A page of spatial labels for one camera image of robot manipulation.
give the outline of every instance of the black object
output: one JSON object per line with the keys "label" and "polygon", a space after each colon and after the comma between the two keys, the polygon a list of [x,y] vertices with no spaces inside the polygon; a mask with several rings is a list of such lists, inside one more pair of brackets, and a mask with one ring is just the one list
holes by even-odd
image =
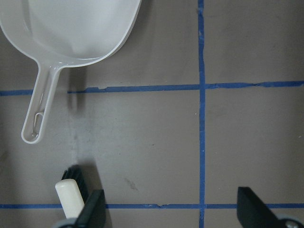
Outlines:
{"label": "black object", "polygon": [[243,228],[304,228],[293,219],[278,219],[249,187],[239,187],[237,193],[237,218]]}
{"label": "black object", "polygon": [[105,192],[94,190],[88,197],[88,190],[78,165],[65,170],[62,180],[74,179],[84,200],[84,208],[76,219],[66,219],[57,228],[103,228],[105,225]]}

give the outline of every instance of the dustpan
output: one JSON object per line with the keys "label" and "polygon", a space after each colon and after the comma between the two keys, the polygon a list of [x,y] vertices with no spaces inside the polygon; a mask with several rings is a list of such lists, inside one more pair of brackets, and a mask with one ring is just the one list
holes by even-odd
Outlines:
{"label": "dustpan", "polygon": [[0,0],[6,38],[38,64],[21,137],[38,143],[45,132],[60,71],[101,61],[118,51],[141,0]]}

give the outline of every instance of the dustpan handle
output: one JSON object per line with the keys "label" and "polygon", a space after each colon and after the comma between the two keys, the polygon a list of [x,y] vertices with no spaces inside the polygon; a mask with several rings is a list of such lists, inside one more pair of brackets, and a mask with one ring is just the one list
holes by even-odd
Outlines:
{"label": "dustpan handle", "polygon": [[60,69],[56,66],[38,65],[37,80],[21,132],[26,143],[38,143],[44,135],[59,74]]}

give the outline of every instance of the metal screw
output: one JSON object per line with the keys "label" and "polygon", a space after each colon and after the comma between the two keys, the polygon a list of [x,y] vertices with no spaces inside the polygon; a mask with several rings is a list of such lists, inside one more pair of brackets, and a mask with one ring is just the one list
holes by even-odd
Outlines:
{"label": "metal screw", "polygon": [[297,223],[290,220],[286,221],[285,225],[287,228],[299,228]]}

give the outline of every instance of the white plastic scoop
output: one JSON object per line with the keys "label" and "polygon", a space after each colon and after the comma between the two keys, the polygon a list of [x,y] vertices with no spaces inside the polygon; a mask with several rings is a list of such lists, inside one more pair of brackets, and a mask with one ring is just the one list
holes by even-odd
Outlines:
{"label": "white plastic scoop", "polygon": [[141,0],[0,0],[0,25],[12,45],[38,64],[22,129],[26,143],[44,134],[60,71],[101,61],[118,51]]}

